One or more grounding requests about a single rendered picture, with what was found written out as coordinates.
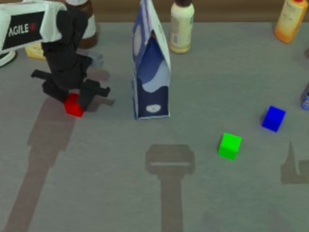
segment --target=bottle label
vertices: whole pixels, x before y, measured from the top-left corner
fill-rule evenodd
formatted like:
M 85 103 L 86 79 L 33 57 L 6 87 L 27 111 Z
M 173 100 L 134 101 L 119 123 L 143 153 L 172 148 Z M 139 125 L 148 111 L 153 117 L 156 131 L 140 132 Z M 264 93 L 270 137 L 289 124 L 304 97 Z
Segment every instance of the bottle label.
M 286 0 L 277 23 L 278 30 L 285 36 L 291 36 L 295 33 L 298 30 L 303 11 L 304 8 Z
M 95 22 L 95 16 L 92 15 L 89 19 L 88 19 L 88 26 L 87 29 L 83 35 L 83 39 L 88 39 L 90 37 L 92 37 L 97 31 L 96 28 L 96 22 Z
M 88 0 L 65 0 L 65 2 L 71 6 L 84 5 Z
M 170 43 L 177 48 L 185 48 L 191 44 L 193 17 L 171 17 Z

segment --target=green cube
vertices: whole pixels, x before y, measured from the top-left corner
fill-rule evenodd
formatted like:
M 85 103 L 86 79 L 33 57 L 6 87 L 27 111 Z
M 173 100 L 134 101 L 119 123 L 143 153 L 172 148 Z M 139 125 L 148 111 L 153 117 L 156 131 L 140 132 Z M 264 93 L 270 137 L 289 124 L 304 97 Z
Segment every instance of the green cube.
M 219 156 L 235 160 L 241 144 L 241 137 L 230 133 L 224 133 L 220 143 Z

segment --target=black bottle cap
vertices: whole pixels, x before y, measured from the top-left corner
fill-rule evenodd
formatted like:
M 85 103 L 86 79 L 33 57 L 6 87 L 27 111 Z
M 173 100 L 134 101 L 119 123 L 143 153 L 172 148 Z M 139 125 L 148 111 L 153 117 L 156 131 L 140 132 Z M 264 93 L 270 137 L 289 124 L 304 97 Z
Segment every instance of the black bottle cap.
M 188 7 L 191 5 L 192 0 L 175 0 L 175 2 L 180 7 Z

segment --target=yellow box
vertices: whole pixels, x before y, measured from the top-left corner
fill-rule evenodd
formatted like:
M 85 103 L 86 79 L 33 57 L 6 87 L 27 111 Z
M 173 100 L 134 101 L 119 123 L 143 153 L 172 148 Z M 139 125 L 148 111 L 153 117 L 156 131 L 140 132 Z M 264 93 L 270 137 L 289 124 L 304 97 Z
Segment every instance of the yellow box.
M 25 50 L 29 58 L 45 60 L 45 56 L 43 55 L 41 43 L 35 43 L 32 45 L 26 46 Z

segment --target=bottle cap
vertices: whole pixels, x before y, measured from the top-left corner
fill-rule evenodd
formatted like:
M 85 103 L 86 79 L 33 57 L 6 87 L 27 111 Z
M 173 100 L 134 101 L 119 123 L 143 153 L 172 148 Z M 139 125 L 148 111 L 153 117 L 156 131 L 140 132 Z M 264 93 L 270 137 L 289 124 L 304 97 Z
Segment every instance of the bottle cap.
M 65 0 L 65 2 L 71 6 L 81 6 L 88 2 L 88 0 Z
M 175 0 L 176 4 L 181 7 L 188 7 L 191 5 L 192 0 Z

